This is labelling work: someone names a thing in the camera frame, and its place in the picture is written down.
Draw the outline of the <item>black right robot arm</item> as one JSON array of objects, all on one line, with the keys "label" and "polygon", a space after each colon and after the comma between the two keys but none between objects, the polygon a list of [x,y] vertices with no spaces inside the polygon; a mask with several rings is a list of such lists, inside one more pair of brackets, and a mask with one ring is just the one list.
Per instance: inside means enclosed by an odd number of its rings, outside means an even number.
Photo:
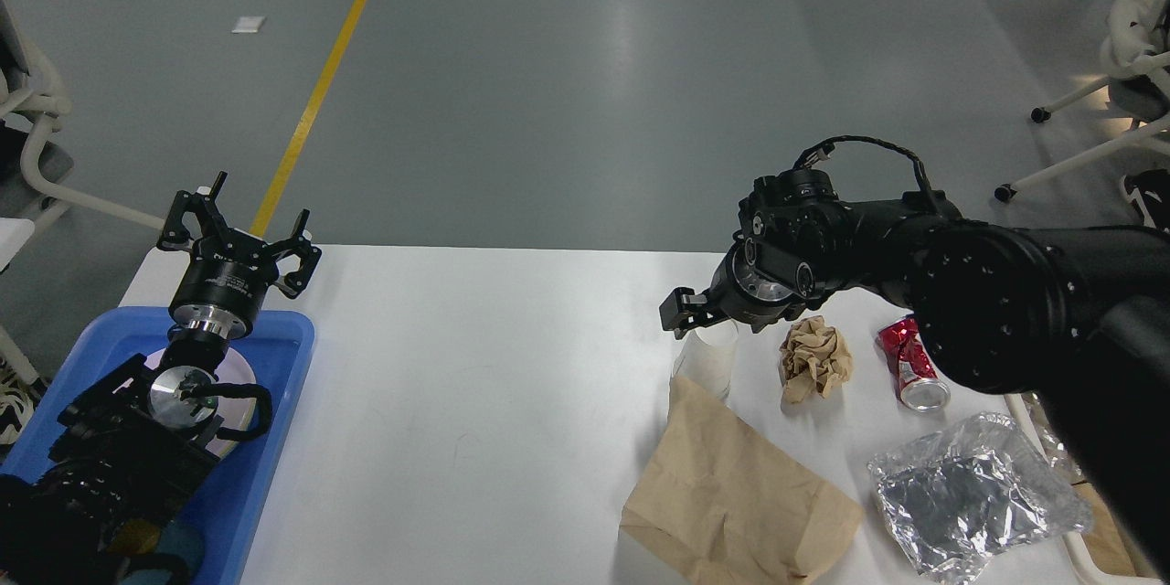
[{"label": "black right robot arm", "polygon": [[844,135],[756,178],[739,230],[703,291],[662,302],[665,331],[736,321],[753,331],[862,289],[918,321],[941,372],[973,392],[1033,392],[1057,435],[1166,578],[1169,242],[1142,226],[1011,229],[973,221],[932,190],[849,202],[818,168]]}]

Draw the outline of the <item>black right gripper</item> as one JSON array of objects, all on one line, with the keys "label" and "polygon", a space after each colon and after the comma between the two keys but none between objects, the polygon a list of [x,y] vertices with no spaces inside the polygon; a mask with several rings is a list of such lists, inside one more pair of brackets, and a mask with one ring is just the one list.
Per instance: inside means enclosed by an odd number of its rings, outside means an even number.
[{"label": "black right gripper", "polygon": [[805,302],[780,282],[755,271],[746,262],[743,245],[736,242],[720,262],[711,284],[702,292],[676,288],[659,307],[662,331],[675,339],[698,328],[734,321],[760,333],[782,321],[805,312]]}]

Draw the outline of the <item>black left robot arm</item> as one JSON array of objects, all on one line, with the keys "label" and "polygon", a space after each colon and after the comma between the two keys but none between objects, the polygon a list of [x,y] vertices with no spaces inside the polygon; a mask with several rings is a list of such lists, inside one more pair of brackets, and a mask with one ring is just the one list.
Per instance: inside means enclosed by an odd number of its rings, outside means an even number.
[{"label": "black left robot arm", "polygon": [[168,307],[85,328],[4,459],[4,581],[238,584],[314,352],[295,300],[322,257],[302,209],[268,242],[176,193],[157,248],[188,264]]}]

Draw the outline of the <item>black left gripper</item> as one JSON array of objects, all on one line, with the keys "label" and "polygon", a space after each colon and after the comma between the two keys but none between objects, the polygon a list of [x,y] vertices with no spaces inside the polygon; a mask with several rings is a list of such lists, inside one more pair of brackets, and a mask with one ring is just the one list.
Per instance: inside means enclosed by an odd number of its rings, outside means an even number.
[{"label": "black left gripper", "polygon": [[[190,263],[170,303],[176,325],[199,328],[223,339],[241,339],[254,325],[269,285],[288,300],[308,289],[322,249],[308,235],[310,209],[301,209],[292,232],[269,245],[246,242],[239,252],[229,245],[229,223],[216,200],[229,178],[221,170],[208,190],[176,192],[163,219],[157,248],[187,252]],[[266,247],[266,260],[261,252]]]}]

